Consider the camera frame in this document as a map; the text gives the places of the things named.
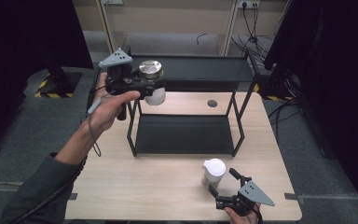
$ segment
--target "wooden table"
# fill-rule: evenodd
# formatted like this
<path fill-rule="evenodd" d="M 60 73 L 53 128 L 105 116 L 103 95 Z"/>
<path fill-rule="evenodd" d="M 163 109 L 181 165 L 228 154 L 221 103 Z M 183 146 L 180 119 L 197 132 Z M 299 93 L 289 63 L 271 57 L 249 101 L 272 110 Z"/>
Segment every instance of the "wooden table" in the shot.
<path fill-rule="evenodd" d="M 164 104 L 143 105 L 143 110 L 186 113 L 181 104 L 186 102 L 191 110 L 188 113 L 225 113 L 230 94 L 167 92 Z M 244 96 L 245 92 L 238 92 L 238 102 Z M 217 107 L 207 106 L 211 99 L 217 101 Z M 233 119 L 231 131 L 235 140 L 238 138 L 236 122 L 231 114 L 229 118 Z M 262 205 L 264 220 L 300 220 L 297 200 L 286 200 L 284 196 L 284 193 L 294 194 L 294 190 L 259 95 L 252 95 L 242 125 L 245 139 L 236 157 L 200 154 L 133 157 L 126 139 L 129 119 L 116 120 L 113 128 L 98 140 L 101 158 L 92 151 L 89 154 L 86 167 L 75 182 L 73 193 L 77 193 L 77 198 L 69 201 L 66 219 L 229 220 L 224 211 L 215 209 L 214 197 L 201 184 L 203 162 L 218 158 L 227 170 L 232 167 L 242 175 L 251 176 L 275 202 L 274 207 Z M 239 188 L 240 181 L 227 171 L 217 190 L 222 196 L 231 196 Z"/>

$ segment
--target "wall outlet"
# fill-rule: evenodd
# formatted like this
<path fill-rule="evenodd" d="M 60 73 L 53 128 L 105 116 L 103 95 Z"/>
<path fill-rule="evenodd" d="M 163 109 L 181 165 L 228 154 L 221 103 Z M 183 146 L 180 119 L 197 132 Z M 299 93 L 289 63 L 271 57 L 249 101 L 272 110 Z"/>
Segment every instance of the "wall outlet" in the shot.
<path fill-rule="evenodd" d="M 238 3 L 238 8 L 243 8 L 243 3 L 246 3 L 246 9 L 259 8 L 260 0 L 245 0 Z"/>
<path fill-rule="evenodd" d="M 107 5 L 123 5 L 123 0 L 103 0 L 103 3 Z"/>

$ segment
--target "black metal frame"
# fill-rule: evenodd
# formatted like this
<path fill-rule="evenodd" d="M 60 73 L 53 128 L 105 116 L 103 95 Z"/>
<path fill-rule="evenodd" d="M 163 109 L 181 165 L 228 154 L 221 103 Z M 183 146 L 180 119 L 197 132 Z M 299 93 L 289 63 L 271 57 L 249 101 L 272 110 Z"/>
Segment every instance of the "black metal frame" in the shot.
<path fill-rule="evenodd" d="M 237 145 L 236 145 L 236 146 L 233 146 L 233 139 L 232 139 L 232 136 L 231 136 L 231 131 L 230 131 L 230 129 L 229 129 L 229 125 L 228 125 L 227 131 L 228 131 L 228 133 L 229 133 L 229 136 L 231 137 L 231 142 L 230 142 L 230 144 L 232 145 L 232 150 L 231 150 L 229 153 L 227 153 L 227 151 L 224 151 L 224 150 L 223 150 L 223 151 L 218 151 L 218 152 L 215 152 L 216 154 L 231 154 L 232 157 L 235 157 L 236 154 L 237 154 L 237 152 L 238 152 L 238 150 L 239 150 L 240 147 L 241 147 L 241 144 L 242 144 L 244 138 L 245 138 L 245 134 L 244 134 L 244 131 L 243 131 L 243 128 L 242 128 L 242 124 L 241 124 L 241 118 L 242 118 L 243 113 L 244 113 L 244 110 L 245 110 L 245 108 L 246 108 L 246 106 L 247 106 L 247 104 L 248 104 L 248 102 L 249 102 L 249 100 L 250 100 L 250 97 L 251 97 L 251 95 L 252 95 L 252 92 L 254 91 L 254 88 L 255 88 L 256 82 L 257 82 L 257 80 L 258 80 L 258 77 L 259 77 L 259 75 L 260 75 L 260 72 L 259 72 L 259 70 L 258 70 L 257 64 L 255 63 L 255 59 L 254 59 L 254 57 L 253 57 L 252 54 L 246 52 L 246 54 L 245 54 L 245 56 L 244 56 L 244 58 L 243 58 L 243 59 L 244 59 L 244 62 L 248 65 L 248 63 L 247 63 L 248 57 L 249 57 L 249 59 L 250 59 L 250 61 L 251 61 L 251 63 L 252 63 L 252 66 L 253 66 L 253 68 L 254 68 L 254 72 L 255 72 L 255 73 L 254 73 L 254 76 L 253 76 L 253 80 L 251 81 L 251 85 L 250 85 L 250 87 L 249 87 L 249 90 L 247 91 L 247 94 L 246 94 L 245 99 L 244 99 L 244 101 L 243 101 L 243 104 L 242 104 L 242 106 L 241 106 L 241 109 L 239 109 L 239 107 L 238 107 L 238 105 L 237 105 L 237 101 L 236 101 L 236 99 L 235 99 L 237 90 L 232 90 L 232 91 L 231 91 L 232 94 L 231 94 L 231 97 L 230 97 L 230 101 L 229 101 L 228 107 L 227 107 L 227 112 L 226 112 L 225 115 L 200 115 L 200 116 L 195 116 L 195 117 L 197 117 L 197 118 L 201 118 L 201 117 L 203 117 L 203 118 L 213 118 L 213 119 L 224 118 L 224 119 L 227 120 L 227 123 L 228 123 L 228 114 L 229 114 L 230 111 L 231 111 L 231 107 L 232 107 L 232 106 L 234 107 L 234 112 L 235 112 L 235 116 L 236 116 L 236 119 L 237 119 L 237 124 L 238 124 L 238 127 L 239 127 L 239 132 L 240 132 L 240 139 L 239 139 Z M 176 86 L 175 86 L 175 89 L 174 89 L 174 90 L 175 90 L 175 91 L 180 91 L 180 89 L 178 89 Z M 135 100 L 133 106 L 132 106 L 131 104 L 128 104 L 128 109 L 129 109 L 129 113 L 130 113 L 131 120 L 130 120 L 130 125 L 129 125 L 129 129 L 128 129 L 128 133 L 127 133 L 127 139 L 128 139 L 128 141 L 129 141 L 132 154 L 133 154 L 133 156 L 135 157 L 135 156 L 137 156 L 137 154 L 138 154 L 139 152 L 137 152 L 137 150 L 136 150 L 136 146 L 135 146 L 135 144 L 134 144 L 134 142 L 133 142 L 133 140 L 132 140 L 132 138 L 131 138 L 131 134 L 132 134 L 132 128 L 133 128 L 133 124 L 134 124 L 134 120 L 135 120 L 136 111 L 137 111 L 137 109 L 138 109 L 138 111 L 139 111 L 138 133 L 140 132 L 140 131 L 139 131 L 139 129 L 140 129 L 139 127 L 140 127 L 140 125 L 141 125 L 141 123 L 142 123 L 142 122 L 141 122 L 141 119 L 142 119 L 142 118 L 145 118 L 145 116 L 150 115 L 150 114 L 145 114 L 145 113 L 142 112 L 142 108 L 141 108 L 141 104 L 140 104 L 140 101 L 139 101 L 139 100 Z M 155 115 L 156 115 L 156 116 L 160 116 L 161 118 L 162 118 L 162 117 L 167 118 L 167 117 L 169 117 L 169 116 L 171 116 L 171 118 L 175 118 L 175 119 L 181 119 L 181 118 L 191 119 L 191 118 L 192 118 L 192 115 L 174 115 L 174 114 L 172 114 L 172 115 L 155 114 Z M 195 153 L 195 154 L 205 154 L 205 153 L 209 153 L 209 152 L 205 152 L 205 151 L 203 151 L 203 152 L 198 152 L 198 151 L 195 151 L 195 152 L 191 152 L 191 153 Z M 183 152 L 174 151 L 172 154 L 183 154 Z"/>

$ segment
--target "black curtain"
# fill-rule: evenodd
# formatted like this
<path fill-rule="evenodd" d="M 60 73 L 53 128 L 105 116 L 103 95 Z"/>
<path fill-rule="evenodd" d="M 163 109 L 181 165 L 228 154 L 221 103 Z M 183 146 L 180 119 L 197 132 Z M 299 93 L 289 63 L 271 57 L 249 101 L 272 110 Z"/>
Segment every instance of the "black curtain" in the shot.
<path fill-rule="evenodd" d="M 28 77 L 61 66 L 93 67 L 72 1 L 0 1 L 0 134 Z"/>
<path fill-rule="evenodd" d="M 358 191 L 358 1 L 299 1 L 289 7 L 266 59 L 279 86 L 296 74 L 329 146 Z"/>

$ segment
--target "cup lid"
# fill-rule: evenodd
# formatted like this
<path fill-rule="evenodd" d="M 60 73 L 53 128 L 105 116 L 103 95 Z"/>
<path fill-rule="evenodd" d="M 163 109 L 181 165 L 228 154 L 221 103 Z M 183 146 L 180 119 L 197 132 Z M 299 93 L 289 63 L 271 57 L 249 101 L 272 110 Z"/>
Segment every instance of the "cup lid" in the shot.
<path fill-rule="evenodd" d="M 219 159 L 211 159 L 209 161 L 205 161 L 204 167 L 211 175 L 214 176 L 220 176 L 226 172 L 225 163 Z"/>

